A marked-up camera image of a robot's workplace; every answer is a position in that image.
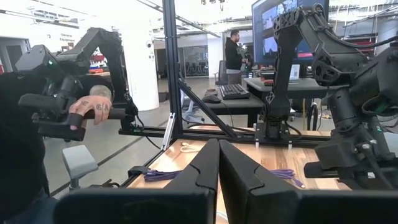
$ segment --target controller grip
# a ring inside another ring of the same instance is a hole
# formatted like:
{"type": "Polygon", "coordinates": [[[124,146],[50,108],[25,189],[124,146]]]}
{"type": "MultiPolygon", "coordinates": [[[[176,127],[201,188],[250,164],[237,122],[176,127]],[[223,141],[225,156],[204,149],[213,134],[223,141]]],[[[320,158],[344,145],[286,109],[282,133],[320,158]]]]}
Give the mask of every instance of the controller grip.
{"type": "MultiPolygon", "coordinates": [[[[94,110],[89,110],[83,117],[80,114],[70,113],[68,114],[67,124],[80,127],[85,119],[94,119],[94,110]]],[[[126,112],[124,109],[110,109],[108,119],[124,119],[126,118],[126,112]]]]}

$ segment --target human hand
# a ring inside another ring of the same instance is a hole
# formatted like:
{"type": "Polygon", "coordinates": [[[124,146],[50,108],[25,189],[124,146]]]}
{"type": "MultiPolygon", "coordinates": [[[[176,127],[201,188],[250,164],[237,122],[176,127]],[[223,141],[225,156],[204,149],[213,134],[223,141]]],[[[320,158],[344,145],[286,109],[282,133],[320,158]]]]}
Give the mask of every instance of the human hand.
{"type": "Polygon", "coordinates": [[[94,125],[107,120],[112,102],[105,96],[84,96],[69,107],[69,113],[76,113],[84,116],[89,110],[94,110],[94,125]]]}

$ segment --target glass wall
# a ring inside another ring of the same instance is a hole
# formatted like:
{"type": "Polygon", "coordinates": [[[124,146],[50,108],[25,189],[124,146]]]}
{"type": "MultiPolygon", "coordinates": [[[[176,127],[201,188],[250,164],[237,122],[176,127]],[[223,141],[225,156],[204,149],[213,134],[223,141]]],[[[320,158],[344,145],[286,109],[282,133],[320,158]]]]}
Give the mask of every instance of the glass wall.
{"type": "Polygon", "coordinates": [[[209,76],[207,46],[184,47],[186,77],[209,76]]]}
{"type": "MultiPolygon", "coordinates": [[[[167,77],[165,69],[166,51],[156,50],[157,72],[162,78],[167,77]]],[[[179,47],[178,62],[180,72],[184,77],[208,77],[208,51],[207,46],[179,47]]]]}

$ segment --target door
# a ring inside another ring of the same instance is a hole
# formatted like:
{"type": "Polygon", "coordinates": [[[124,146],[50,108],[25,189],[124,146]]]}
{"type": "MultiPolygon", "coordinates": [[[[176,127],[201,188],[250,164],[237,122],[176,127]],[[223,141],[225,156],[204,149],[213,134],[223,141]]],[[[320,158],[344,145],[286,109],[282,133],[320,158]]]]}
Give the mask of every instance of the door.
{"type": "Polygon", "coordinates": [[[6,49],[7,49],[8,57],[10,59],[12,71],[16,72],[17,68],[15,67],[15,64],[17,63],[19,58],[22,56],[21,46],[20,45],[11,45],[11,46],[7,46],[6,49]]]}

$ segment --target desk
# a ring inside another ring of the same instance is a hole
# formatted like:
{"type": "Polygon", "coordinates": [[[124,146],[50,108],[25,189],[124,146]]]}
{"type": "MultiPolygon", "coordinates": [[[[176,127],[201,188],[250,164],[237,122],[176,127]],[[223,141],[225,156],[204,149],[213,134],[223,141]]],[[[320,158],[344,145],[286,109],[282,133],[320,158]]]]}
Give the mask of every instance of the desk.
{"type": "MultiPolygon", "coordinates": [[[[261,78],[244,78],[243,80],[248,84],[248,91],[262,100],[272,91],[272,86],[265,86],[261,78]]],[[[335,91],[340,87],[342,86],[331,86],[329,91],[335,91]]],[[[287,97],[289,99],[322,99],[327,91],[327,87],[319,86],[313,78],[299,78],[287,87],[287,97]]]]}
{"type": "Polygon", "coordinates": [[[260,114],[264,102],[251,95],[249,99],[223,100],[220,89],[217,88],[217,97],[221,103],[205,103],[217,115],[242,115],[248,116],[248,127],[252,128],[257,123],[257,117],[260,114]]]}
{"type": "MultiPolygon", "coordinates": [[[[200,129],[218,129],[217,127],[197,127],[200,129]]],[[[324,135],[328,136],[329,132],[318,131],[302,131],[303,134],[324,135]]],[[[203,147],[205,141],[189,141],[177,140],[166,150],[158,159],[156,159],[149,167],[160,171],[176,171],[184,169],[191,160],[196,156],[197,152],[180,152],[181,143],[186,142],[195,147],[203,147]]],[[[291,151],[287,148],[260,146],[256,149],[255,145],[250,144],[234,144],[238,149],[243,151],[250,158],[260,163],[267,169],[293,169],[297,178],[304,183],[306,189],[330,189],[330,190],[349,190],[345,184],[338,183],[336,179],[306,179],[303,167],[307,162],[315,162],[318,160],[313,149],[304,149],[294,147],[291,151]]],[[[144,176],[140,175],[135,181],[128,185],[128,188],[162,188],[170,181],[164,180],[160,182],[145,182],[144,176]]],[[[217,211],[225,212],[224,200],[221,192],[220,183],[218,184],[217,211]]],[[[217,216],[217,224],[227,223],[217,216]]]]}

